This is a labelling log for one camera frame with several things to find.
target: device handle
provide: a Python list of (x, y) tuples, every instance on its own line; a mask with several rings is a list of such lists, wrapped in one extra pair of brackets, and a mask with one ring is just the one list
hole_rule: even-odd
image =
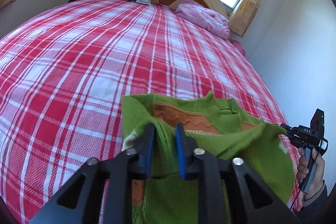
[(308, 160), (308, 166), (309, 173), (307, 176), (302, 180), (299, 180), (299, 189), (304, 192), (305, 194), (308, 194), (309, 188), (311, 186), (311, 183), (314, 179), (315, 171), (316, 171), (316, 163), (312, 157), (311, 149), (305, 148), (304, 149), (304, 157)]

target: checkered blanket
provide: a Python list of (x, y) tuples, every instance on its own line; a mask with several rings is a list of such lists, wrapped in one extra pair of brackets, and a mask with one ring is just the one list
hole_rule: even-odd
[[(122, 95), (192, 99), (210, 90), (286, 122), (235, 47), (166, 7), (78, 0), (41, 13), (0, 41), (1, 197), (28, 223), (89, 157), (115, 157)], [(297, 150), (281, 140), (296, 169)]]

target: dark sleeve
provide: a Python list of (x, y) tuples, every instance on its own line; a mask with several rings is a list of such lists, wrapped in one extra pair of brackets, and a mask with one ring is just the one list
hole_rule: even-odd
[(320, 196), (310, 205), (307, 207), (303, 207), (300, 211), (296, 212), (296, 217), (300, 220), (303, 224), (311, 223), (314, 218), (320, 214), (324, 203), (327, 201), (328, 193), (327, 193), (327, 186), (325, 185), (322, 193)]

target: metal bolt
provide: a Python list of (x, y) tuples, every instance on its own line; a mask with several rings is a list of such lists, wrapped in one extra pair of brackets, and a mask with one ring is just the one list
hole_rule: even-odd
[(194, 149), (194, 154), (195, 155), (203, 155), (205, 153), (205, 150), (202, 148), (195, 148)]
[(137, 153), (137, 150), (135, 148), (129, 148), (126, 150), (127, 155), (134, 155)]
[(242, 165), (244, 163), (244, 160), (242, 158), (234, 158), (232, 160), (232, 162), (233, 162), (234, 165), (238, 165), (239, 166), (239, 165)]
[(88, 165), (95, 165), (95, 164), (97, 164), (99, 162), (99, 160), (97, 159), (97, 158), (89, 158), (88, 160), (87, 160), (87, 164)]

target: green sweater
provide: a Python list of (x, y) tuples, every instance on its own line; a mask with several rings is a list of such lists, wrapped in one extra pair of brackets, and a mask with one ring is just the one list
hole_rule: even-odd
[(278, 138), (286, 131), (249, 115), (234, 99), (217, 99), (212, 92), (194, 100), (124, 96), (122, 116), (124, 148), (142, 135), (147, 123), (157, 129), (151, 178), (132, 184), (133, 223), (197, 223), (198, 182), (179, 178), (174, 140), (178, 122), (199, 147), (220, 159), (243, 158), (284, 203), (289, 200), (293, 165)]

